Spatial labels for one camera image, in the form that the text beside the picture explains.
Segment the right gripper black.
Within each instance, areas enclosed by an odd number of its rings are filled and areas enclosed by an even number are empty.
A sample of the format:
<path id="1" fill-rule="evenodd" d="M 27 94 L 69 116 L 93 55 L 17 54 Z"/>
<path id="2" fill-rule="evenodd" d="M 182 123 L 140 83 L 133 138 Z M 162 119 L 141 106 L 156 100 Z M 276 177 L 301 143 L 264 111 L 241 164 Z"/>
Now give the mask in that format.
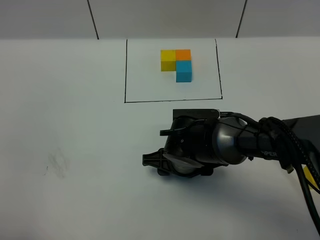
<path id="1" fill-rule="evenodd" d="M 215 165 L 212 163 L 214 157 L 210 121 L 178 117 L 173 120 L 170 129 L 161 130 L 159 134 L 167 137 L 164 149 L 143 154 L 143 166 L 154 167 L 157 173 L 166 173 L 164 164 L 168 159 L 173 171 L 180 176 L 213 174 Z"/>

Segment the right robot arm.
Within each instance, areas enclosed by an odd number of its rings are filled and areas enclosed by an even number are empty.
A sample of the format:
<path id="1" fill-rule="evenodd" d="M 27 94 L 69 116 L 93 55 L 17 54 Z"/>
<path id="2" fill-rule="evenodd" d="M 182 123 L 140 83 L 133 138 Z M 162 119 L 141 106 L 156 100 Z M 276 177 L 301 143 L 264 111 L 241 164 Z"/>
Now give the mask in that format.
<path id="1" fill-rule="evenodd" d="M 235 112 L 174 109 L 171 128 L 160 135 L 167 137 L 165 146 L 142 156 L 143 166 L 160 176 L 211 176 L 215 168 L 245 159 L 280 160 L 270 127 Z"/>

